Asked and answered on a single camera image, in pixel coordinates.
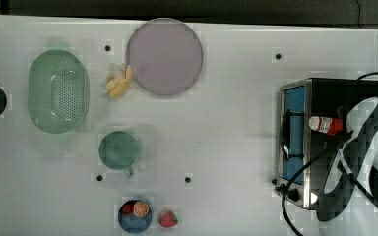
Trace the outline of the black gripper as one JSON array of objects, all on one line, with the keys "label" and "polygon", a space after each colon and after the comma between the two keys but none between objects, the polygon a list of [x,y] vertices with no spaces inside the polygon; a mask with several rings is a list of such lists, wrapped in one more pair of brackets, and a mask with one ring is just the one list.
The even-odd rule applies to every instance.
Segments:
[{"label": "black gripper", "polygon": [[344,106],[340,106],[337,110],[338,118],[342,121],[343,127],[339,132],[337,132],[337,140],[339,142],[346,142],[348,141],[353,131],[350,131],[347,127],[347,110]]}]

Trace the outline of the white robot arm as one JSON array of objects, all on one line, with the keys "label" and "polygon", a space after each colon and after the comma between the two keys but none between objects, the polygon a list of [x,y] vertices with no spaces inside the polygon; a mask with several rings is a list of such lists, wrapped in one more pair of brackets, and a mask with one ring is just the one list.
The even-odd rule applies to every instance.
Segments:
[{"label": "white robot arm", "polygon": [[378,98],[346,115],[346,134],[322,182],[316,217],[327,236],[378,236]]}]

